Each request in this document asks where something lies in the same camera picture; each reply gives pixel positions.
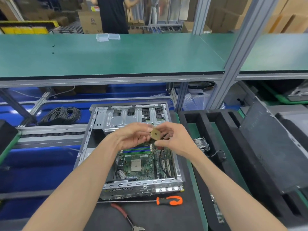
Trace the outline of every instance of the screwdriver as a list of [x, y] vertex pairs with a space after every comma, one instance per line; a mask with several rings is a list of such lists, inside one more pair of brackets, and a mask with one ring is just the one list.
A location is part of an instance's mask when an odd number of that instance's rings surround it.
[[156, 202], [157, 205], [171, 205], [177, 206], [183, 204], [181, 196], [169, 196], [167, 198], [159, 198], [156, 200], [140, 200], [140, 201], [101, 201], [97, 203], [142, 203], [142, 202]]

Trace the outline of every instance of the hand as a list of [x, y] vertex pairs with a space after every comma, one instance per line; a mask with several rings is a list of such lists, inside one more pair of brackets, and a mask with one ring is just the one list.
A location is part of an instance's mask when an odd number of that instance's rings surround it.
[[176, 154], [188, 159], [190, 159], [191, 153], [199, 150], [182, 124], [164, 122], [158, 125], [156, 129], [162, 133], [162, 136], [167, 134], [164, 140], [155, 142], [155, 145], [158, 147], [168, 147], [175, 151]]
[[134, 122], [109, 134], [117, 139], [116, 150], [125, 150], [150, 140], [152, 125]]

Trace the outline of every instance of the person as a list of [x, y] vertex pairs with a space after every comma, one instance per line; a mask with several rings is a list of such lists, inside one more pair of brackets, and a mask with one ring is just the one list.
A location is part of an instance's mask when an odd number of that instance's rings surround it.
[[128, 26], [123, 7], [130, 9], [139, 0], [91, 0], [94, 5], [99, 6], [99, 14], [102, 20], [104, 33], [128, 34]]
[[[156, 128], [166, 137], [155, 145], [168, 147], [191, 161], [232, 231], [287, 231], [276, 217], [203, 154], [183, 125], [164, 122]], [[150, 140], [151, 131], [151, 125], [132, 123], [107, 135], [37, 209], [23, 230], [83, 230], [118, 151]]]

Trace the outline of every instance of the black shirt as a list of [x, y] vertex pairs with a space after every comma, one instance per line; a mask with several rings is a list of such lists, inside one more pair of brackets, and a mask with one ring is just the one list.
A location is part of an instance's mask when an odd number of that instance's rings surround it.
[[97, 0], [104, 33], [128, 34], [124, 0]]

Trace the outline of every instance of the sticker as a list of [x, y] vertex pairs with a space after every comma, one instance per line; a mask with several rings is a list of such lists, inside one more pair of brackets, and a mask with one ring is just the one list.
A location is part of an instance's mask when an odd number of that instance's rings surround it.
[[98, 6], [91, 6], [91, 10], [93, 12], [99, 11], [99, 7]]

